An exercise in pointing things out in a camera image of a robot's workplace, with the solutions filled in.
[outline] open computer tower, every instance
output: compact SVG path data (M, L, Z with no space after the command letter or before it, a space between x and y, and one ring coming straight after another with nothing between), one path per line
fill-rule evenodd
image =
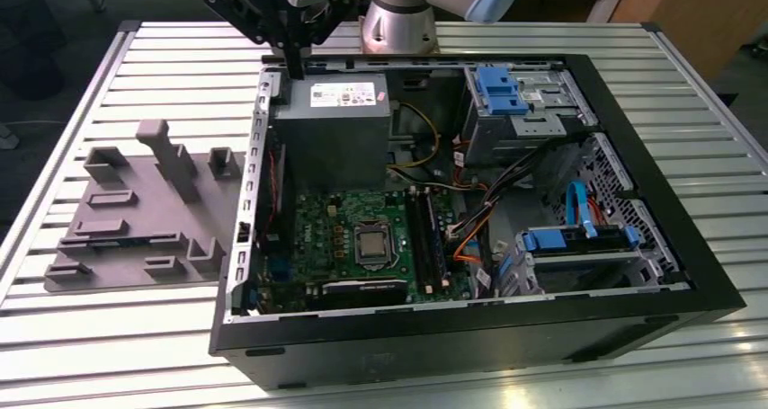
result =
M614 358L744 306L588 57L284 69L210 344L260 386Z

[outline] metal workbench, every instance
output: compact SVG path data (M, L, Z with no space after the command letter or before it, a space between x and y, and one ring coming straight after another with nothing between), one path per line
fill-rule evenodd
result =
M441 23L439 36L444 53L592 56L750 306L614 361L266 393L207 355L215 286L50 295L42 275L89 183L90 148L149 154L133 139L145 118L170 120L191 153L246 148L268 49L224 23L145 23L110 46L0 250L0 405L768 405L768 159L664 35L620 24ZM317 52L360 49L349 24Z

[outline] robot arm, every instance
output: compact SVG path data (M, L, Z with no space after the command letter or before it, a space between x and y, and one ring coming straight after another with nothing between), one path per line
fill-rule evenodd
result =
M257 44L286 59L289 75L304 78L302 58L330 36L357 0L206 0L209 7ZM312 6L325 3L320 13ZM373 0L362 26L368 52L425 54L437 36L432 6L473 22L497 22L513 0Z
M310 5L325 2L316 13ZM357 0L206 0L214 12L254 43L269 43L286 59L289 75L304 78L302 58L325 42Z
M373 0L362 25L369 52L424 54L435 49L437 36L432 6L468 21L500 21L513 0Z

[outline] ram slot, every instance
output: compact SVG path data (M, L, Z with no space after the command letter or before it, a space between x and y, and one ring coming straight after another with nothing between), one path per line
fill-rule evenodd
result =
M406 192L408 231L420 292L433 294L448 286L444 242L429 191Z
M437 288L447 288L449 285L448 280L448 264L445 263L445 252L444 252L444 237L441 235L441 229L437 223L437 214L435 212L435 206L432 205L432 194L431 188L424 190L421 195L423 209L428 213L428 237L431 243L431 269L432 269L432 281Z

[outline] power supply label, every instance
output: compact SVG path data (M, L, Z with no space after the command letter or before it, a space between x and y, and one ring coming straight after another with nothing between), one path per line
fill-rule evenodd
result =
M374 106L376 90L373 83L321 83L310 89L310 106Z

